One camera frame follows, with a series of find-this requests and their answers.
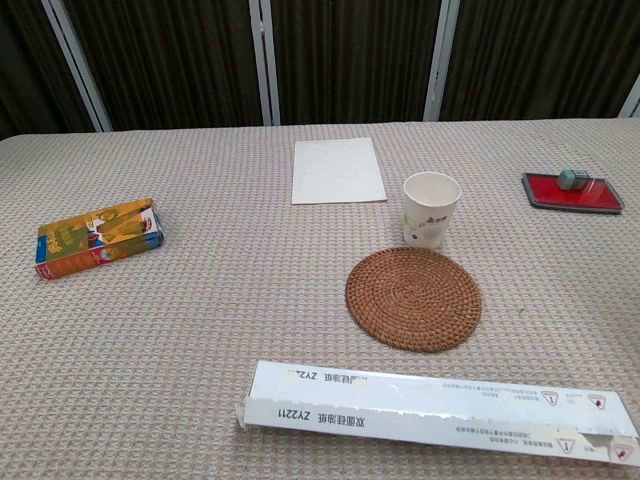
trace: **brown coaster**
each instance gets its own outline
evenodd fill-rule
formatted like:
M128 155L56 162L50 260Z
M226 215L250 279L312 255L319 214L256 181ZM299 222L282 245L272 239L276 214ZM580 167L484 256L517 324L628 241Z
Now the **brown coaster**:
M480 290L453 260L420 248L390 248L352 270L347 308L370 335L394 347L438 352L473 333Z

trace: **snack box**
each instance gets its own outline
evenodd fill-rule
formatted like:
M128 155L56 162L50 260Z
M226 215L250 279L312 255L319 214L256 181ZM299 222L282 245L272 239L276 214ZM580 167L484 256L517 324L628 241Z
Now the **snack box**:
M143 198L40 226L36 271L51 280L163 243L153 200Z

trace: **beige tablecloth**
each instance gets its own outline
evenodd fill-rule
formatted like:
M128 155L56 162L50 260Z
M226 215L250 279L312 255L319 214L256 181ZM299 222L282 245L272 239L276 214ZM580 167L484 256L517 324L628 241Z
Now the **beige tablecloth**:
M296 140L373 139L388 201L291 203ZM622 215L531 208L525 171L607 177ZM402 182L464 190L442 252L484 299L454 350L369 337L344 304L403 245ZM29 135L0 143L1 478L638 478L637 468L239 428L267 359L616 390L640 421L640 120ZM153 197L166 244L61 280L39 224Z

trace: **white paper cup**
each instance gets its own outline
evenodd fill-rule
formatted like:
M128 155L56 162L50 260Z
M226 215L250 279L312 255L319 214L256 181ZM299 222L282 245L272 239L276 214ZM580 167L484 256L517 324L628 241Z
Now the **white paper cup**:
M447 231L462 189L437 172L411 175L404 182L404 239L412 247L437 248Z

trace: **curtain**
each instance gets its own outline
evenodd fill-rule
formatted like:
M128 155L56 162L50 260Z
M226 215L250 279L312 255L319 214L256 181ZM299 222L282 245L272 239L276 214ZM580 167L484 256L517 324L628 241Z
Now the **curtain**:
M67 0L115 130L261 125L246 0Z
M440 120L615 117L639 73L638 0L463 0Z
M422 120L440 0L271 0L283 124Z
M93 131L40 0L0 1L0 140Z

